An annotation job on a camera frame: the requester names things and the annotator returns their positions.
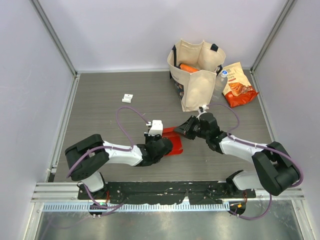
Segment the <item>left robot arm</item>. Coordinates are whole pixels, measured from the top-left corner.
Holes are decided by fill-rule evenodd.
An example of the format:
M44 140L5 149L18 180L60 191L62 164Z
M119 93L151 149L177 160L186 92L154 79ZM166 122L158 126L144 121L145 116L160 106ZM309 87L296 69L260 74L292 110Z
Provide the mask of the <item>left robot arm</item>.
M104 141L93 134L68 147L64 154L69 167L67 174L79 183L79 192L100 200L107 195L108 187L100 173L105 164L125 164L132 167L148 167L158 163L173 150L170 139L161 135L147 136L145 143L124 146Z

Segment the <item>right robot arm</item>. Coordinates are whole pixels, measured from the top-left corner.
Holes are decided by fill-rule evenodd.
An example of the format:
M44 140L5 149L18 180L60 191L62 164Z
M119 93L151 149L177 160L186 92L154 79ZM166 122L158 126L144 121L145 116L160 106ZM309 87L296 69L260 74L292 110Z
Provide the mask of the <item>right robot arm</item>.
M254 171L239 170L227 178L225 190L230 197L236 198L249 189L264 189L278 196L302 180L298 167L279 142L259 144L237 138L222 131L212 113L192 115L175 127L174 132L189 140L204 139L212 151L253 164Z

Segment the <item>red cardboard paper box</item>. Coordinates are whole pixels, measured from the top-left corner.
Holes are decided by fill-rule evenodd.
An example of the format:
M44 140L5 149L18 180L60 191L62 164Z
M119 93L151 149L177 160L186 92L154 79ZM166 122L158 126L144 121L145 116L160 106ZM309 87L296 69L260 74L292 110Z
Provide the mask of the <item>red cardboard paper box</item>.
M174 132L175 127L164 128L162 136L168 138L172 142L172 151L165 156L175 156L180 155L183 152L183 145L181 142L181 137L178 133Z

